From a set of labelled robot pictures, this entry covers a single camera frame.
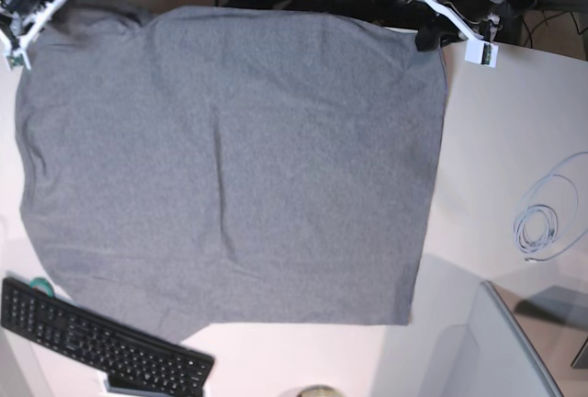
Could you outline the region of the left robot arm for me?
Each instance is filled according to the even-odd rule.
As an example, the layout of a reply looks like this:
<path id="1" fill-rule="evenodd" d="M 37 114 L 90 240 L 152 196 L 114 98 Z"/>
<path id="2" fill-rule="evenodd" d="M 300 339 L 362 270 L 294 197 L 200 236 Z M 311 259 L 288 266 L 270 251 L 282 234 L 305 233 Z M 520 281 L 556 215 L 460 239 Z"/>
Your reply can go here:
<path id="1" fill-rule="evenodd" d="M 536 0 L 418 0 L 435 16 L 418 29 L 418 51 L 434 51 L 447 44 L 465 41 L 480 53 L 479 63 L 488 65 L 494 39 L 503 23 L 521 17 Z"/>

